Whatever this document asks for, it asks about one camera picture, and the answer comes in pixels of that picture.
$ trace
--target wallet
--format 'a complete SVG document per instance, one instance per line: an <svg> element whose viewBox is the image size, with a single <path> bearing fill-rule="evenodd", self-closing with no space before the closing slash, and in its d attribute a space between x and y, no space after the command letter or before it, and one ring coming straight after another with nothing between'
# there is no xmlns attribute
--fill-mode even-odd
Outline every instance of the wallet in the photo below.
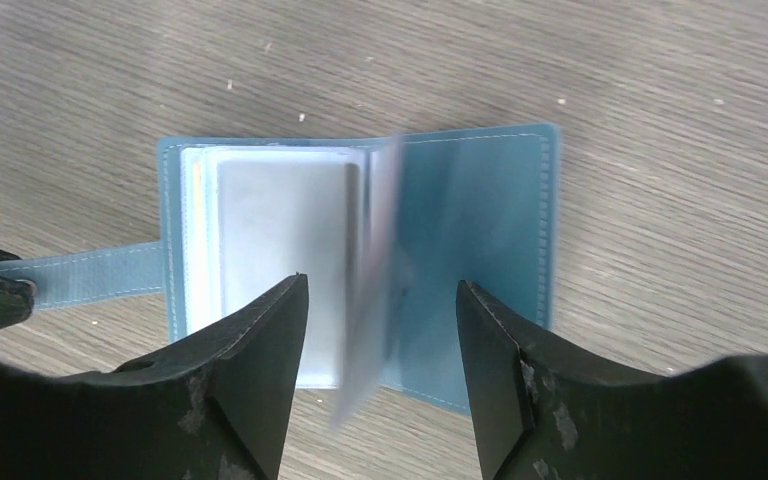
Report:
<svg viewBox="0 0 768 480"><path fill-rule="evenodd" d="M560 133L515 125L369 139L169 137L160 240L0 262L36 309L164 294L177 341L306 273L297 388L379 385L469 414L459 280L551 327Z"/></svg>

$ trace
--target blue card holder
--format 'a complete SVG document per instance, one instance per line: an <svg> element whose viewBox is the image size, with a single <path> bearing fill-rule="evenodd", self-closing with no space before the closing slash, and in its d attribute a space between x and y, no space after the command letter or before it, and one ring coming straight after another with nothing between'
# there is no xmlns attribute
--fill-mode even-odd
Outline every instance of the blue card holder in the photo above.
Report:
<svg viewBox="0 0 768 480"><path fill-rule="evenodd" d="M192 230L188 158L238 147L345 149L351 156L374 154L386 142L166 138L157 150L159 242L0 262L0 275L36 282L38 309L164 293L170 340L176 341L193 329L185 294L185 232ZM548 124L411 134L404 136L402 154L396 241L410 261L411 282L395 315L396 347L381 384L468 414L457 282L478 282L523 317L551 327L560 134Z"/></svg>

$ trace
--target blue leather cover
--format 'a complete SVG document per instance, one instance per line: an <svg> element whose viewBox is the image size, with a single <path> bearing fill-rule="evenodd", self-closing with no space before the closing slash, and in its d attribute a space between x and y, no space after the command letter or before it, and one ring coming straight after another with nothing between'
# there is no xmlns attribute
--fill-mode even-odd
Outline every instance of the blue leather cover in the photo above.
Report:
<svg viewBox="0 0 768 480"><path fill-rule="evenodd" d="M376 147L384 139L171 137L158 145L171 340L185 328L180 152L192 146ZM476 281L551 326L560 135L547 124L407 135L399 243L414 263L396 361L382 383L468 413L455 319L458 280Z"/></svg>

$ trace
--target wood grain surface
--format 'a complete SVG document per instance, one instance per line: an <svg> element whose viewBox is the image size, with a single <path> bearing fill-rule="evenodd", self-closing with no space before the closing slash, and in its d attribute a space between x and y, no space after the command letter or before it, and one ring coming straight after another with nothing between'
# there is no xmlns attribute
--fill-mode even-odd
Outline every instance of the wood grain surface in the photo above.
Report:
<svg viewBox="0 0 768 480"><path fill-rule="evenodd" d="M533 121L566 142L561 335L662 373L768 352L768 0L0 0L0 247L156 239L166 135ZM158 298L40 313L0 359L165 330ZM330 401L297 396L284 478L479 478L469 419L382 391L333 434Z"/></svg>

